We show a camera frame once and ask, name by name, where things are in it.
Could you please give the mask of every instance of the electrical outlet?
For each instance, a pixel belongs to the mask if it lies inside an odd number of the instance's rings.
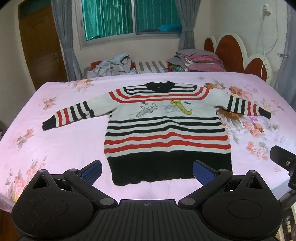
[[[268,4],[263,4],[262,5],[262,11],[266,15],[270,15],[271,14],[271,7]]]

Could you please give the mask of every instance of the wooden floor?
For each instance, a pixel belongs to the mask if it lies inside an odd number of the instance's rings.
[[[0,241],[17,241],[19,235],[12,224],[11,214],[0,210]]]

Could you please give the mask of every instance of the floral bedsheet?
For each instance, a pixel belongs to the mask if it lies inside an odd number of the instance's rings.
[[[50,82],[32,96],[0,142],[0,209],[11,211],[39,169],[59,174],[69,168],[81,169],[96,159],[102,162],[103,172],[94,186],[117,201],[175,199],[178,202],[201,187],[195,179],[115,186],[103,152],[108,115],[46,132],[41,128],[42,122],[59,109],[123,86],[168,80],[218,88],[253,101],[271,112],[272,117],[268,120],[261,116],[244,116],[217,109],[231,142],[234,174],[244,175],[248,170],[257,170],[272,190],[288,181],[287,171],[270,160],[269,151],[278,145],[296,153],[296,112],[257,76],[185,72],[102,77],[70,83]]]

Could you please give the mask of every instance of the sweater cuff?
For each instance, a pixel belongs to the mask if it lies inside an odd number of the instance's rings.
[[[259,114],[265,116],[267,119],[271,118],[271,113],[259,107]]]
[[[56,124],[57,121],[55,119],[55,116],[53,115],[51,118],[42,123],[42,130],[47,131],[49,129],[55,128]]]

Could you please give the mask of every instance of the sweater collar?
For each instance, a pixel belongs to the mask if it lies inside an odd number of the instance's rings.
[[[159,82],[159,83],[154,83],[150,82],[146,84],[147,89],[150,89],[152,91],[155,91],[156,93],[166,93],[169,92],[172,88],[174,88],[175,83],[173,82]]]

